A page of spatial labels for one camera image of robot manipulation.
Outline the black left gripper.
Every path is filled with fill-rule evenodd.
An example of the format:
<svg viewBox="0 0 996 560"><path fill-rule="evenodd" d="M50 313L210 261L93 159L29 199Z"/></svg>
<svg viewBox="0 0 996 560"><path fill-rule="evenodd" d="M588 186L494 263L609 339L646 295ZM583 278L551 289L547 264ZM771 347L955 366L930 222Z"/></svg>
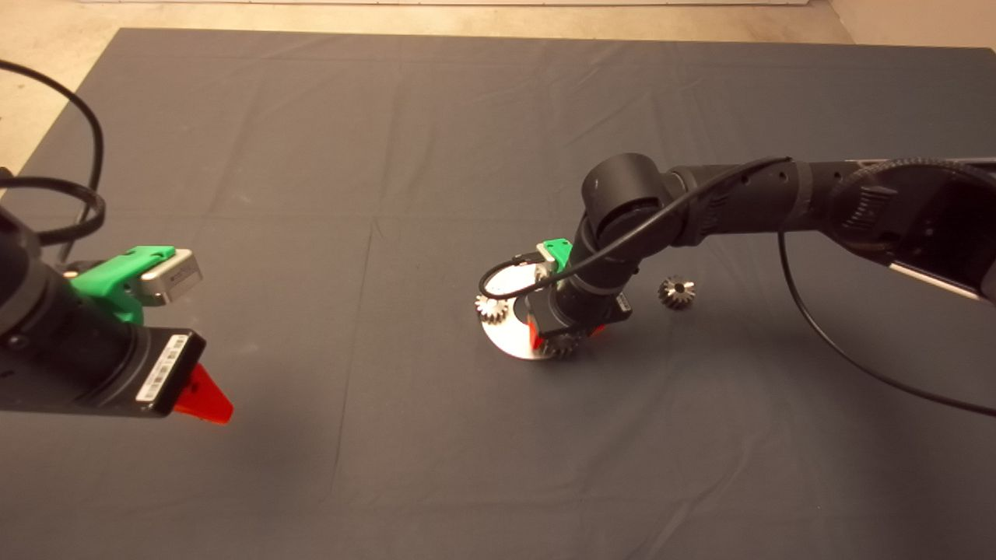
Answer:
<svg viewBox="0 0 996 560"><path fill-rule="evenodd" d="M202 365L206 343L195 331L121 321L46 268L31 273L30 287L34 302L2 303L3 411L231 421L233 404Z"/></svg>

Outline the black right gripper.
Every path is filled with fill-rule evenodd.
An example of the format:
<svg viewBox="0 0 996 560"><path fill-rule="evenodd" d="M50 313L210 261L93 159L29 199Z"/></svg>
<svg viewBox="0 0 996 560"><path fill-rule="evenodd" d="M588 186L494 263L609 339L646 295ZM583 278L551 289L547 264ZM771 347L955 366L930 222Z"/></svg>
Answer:
<svg viewBox="0 0 996 560"><path fill-rule="evenodd" d="M593 337L605 326L626 321L633 314L623 292L591 291L584 283L558 282L525 297L529 344L541 348L543 341L568 334Z"/></svg>

